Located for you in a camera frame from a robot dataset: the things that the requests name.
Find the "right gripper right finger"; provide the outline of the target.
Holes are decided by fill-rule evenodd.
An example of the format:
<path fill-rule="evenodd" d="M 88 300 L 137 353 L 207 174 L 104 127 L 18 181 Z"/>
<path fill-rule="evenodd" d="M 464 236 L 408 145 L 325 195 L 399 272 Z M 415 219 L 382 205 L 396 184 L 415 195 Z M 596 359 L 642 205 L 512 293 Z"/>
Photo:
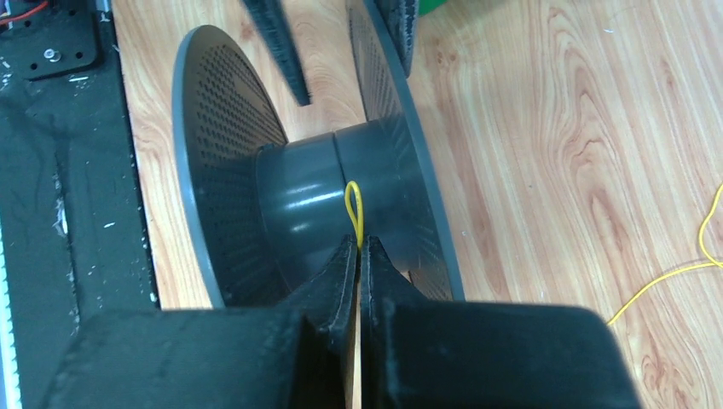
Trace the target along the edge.
<path fill-rule="evenodd" d="M 577 307 L 433 301 L 361 251 L 366 408 L 638 408 L 614 336 Z"/>

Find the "dark grey cable spool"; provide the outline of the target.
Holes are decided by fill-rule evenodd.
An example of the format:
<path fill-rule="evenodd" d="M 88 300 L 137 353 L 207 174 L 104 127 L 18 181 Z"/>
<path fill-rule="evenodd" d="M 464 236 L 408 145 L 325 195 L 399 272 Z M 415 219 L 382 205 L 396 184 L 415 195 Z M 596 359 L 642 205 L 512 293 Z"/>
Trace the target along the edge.
<path fill-rule="evenodd" d="M 432 299 L 464 290 L 433 161 L 408 78 L 375 1 L 349 1 L 364 120 L 289 141 L 252 63 L 224 30 L 182 40 L 172 123 L 182 202 L 215 308 L 279 302 L 319 272 L 353 231 L 344 205 L 361 190 L 364 231 Z"/>

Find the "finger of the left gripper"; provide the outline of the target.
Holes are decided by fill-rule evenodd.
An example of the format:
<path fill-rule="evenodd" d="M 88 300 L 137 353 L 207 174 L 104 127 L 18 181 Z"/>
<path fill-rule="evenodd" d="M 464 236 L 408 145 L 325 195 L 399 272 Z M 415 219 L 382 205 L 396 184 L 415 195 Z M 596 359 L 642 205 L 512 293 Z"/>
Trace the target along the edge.
<path fill-rule="evenodd" d="M 311 103 L 292 30 L 279 0 L 243 0 L 257 32 L 264 40 L 289 90 L 300 106 Z"/>
<path fill-rule="evenodd" d="M 414 38 L 419 18 L 419 0 L 376 0 L 405 76 L 412 71 Z"/>

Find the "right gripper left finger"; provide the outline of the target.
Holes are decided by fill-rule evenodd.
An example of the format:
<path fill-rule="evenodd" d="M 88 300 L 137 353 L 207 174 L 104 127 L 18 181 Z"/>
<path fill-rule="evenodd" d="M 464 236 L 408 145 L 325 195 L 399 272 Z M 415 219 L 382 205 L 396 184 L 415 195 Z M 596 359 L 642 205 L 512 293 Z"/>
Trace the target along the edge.
<path fill-rule="evenodd" d="M 83 324 L 44 408 L 342 408 L 356 241 L 264 308 L 109 311 Z"/>

